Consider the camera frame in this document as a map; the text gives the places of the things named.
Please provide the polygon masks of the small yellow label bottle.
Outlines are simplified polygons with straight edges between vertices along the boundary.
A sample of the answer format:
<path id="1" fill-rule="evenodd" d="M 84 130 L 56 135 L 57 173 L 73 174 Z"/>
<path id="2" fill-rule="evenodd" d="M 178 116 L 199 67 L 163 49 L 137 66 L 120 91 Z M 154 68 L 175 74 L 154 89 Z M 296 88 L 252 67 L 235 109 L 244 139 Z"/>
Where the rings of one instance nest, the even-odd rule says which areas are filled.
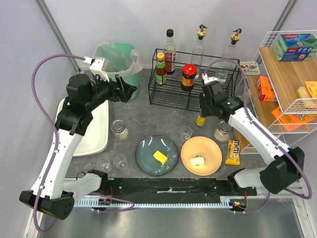
<path id="1" fill-rule="evenodd" d="M 206 123 L 206 117 L 199 115 L 196 119 L 196 125 L 199 127 L 204 126 Z"/>

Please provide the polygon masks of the sauce bottle yellow cap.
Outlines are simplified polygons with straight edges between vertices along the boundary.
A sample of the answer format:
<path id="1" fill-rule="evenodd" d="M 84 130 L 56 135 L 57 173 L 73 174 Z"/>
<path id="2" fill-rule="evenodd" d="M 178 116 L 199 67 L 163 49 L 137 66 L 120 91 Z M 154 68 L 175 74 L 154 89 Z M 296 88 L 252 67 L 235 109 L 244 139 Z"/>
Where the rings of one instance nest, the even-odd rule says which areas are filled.
<path id="1" fill-rule="evenodd" d="M 161 86 L 166 84 L 166 66 L 164 53 L 157 54 L 156 82 L 158 85 Z"/>

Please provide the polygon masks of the chili sauce jar red lid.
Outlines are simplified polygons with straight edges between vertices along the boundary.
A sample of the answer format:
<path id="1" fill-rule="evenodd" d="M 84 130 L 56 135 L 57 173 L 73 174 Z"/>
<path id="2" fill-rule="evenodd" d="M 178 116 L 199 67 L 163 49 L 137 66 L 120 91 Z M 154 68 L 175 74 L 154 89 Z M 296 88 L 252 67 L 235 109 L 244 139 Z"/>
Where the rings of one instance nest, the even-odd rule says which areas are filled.
<path id="1" fill-rule="evenodd" d="M 189 92 L 194 87 L 194 79 L 197 75 L 197 67 L 194 64 L 186 64 L 182 69 L 181 89 Z"/>

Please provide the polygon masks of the glass oil bottle gold spout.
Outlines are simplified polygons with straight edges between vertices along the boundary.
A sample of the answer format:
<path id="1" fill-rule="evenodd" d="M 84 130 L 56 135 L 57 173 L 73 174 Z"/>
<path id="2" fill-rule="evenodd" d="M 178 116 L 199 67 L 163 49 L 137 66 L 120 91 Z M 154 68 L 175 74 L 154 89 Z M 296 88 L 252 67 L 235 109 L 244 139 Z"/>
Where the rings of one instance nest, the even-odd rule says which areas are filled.
<path id="1" fill-rule="evenodd" d="M 199 28 L 200 29 L 197 32 L 197 42 L 192 49 L 192 55 L 191 55 L 191 61 L 190 61 L 190 63 L 195 65 L 197 68 L 195 79 L 198 79 L 200 74 L 200 69 L 201 69 L 204 51 L 205 51 L 205 48 L 204 48 L 204 37 L 206 35 L 205 29 L 207 29 L 207 27 L 201 24 Z"/>

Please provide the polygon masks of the dark vinegar bottle black cap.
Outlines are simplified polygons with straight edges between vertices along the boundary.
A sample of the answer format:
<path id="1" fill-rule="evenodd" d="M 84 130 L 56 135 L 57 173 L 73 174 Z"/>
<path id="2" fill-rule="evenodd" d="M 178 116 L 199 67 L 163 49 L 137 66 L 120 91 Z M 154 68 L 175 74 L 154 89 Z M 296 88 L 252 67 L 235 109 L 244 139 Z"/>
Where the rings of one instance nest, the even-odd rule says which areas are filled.
<path id="1" fill-rule="evenodd" d="M 176 45 L 175 45 L 173 36 L 174 36 L 173 29 L 167 29 L 166 43 L 163 47 L 163 53 L 165 54 L 165 66 L 166 66 L 167 74 L 173 74 L 175 71 Z"/>

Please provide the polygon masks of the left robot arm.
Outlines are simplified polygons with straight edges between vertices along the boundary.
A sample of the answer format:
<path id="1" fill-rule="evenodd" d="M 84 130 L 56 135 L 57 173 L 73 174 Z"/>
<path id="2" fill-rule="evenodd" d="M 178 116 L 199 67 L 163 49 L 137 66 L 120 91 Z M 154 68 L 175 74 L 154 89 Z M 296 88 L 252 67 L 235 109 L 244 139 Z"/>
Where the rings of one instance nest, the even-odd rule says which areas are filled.
<path id="1" fill-rule="evenodd" d="M 63 185 L 74 152 L 93 120 L 93 110 L 105 101 L 126 103 L 137 90 L 118 74 L 114 81 L 102 80 L 98 75 L 95 80 L 91 81 L 86 74 L 69 79 L 67 97 L 53 123 L 53 142 L 44 167 L 32 188 L 22 191 L 19 197 L 35 213 L 64 220 L 78 200 L 110 189 L 107 173 L 95 169 L 72 184 Z"/>

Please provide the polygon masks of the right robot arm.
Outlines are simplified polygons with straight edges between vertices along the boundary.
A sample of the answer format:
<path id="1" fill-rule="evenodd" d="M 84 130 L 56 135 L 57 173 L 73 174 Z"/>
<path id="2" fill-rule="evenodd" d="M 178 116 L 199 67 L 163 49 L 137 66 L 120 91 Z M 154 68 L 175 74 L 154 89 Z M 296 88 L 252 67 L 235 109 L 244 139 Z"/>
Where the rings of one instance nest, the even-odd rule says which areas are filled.
<path id="1" fill-rule="evenodd" d="M 259 152 L 266 167 L 241 169 L 231 174 L 240 188 L 264 187 L 278 194 L 298 181 L 304 166 L 304 151 L 290 148 L 263 126 L 236 96 L 228 97 L 218 81 L 202 85 L 200 93 L 201 114 L 216 116 L 239 131 Z"/>

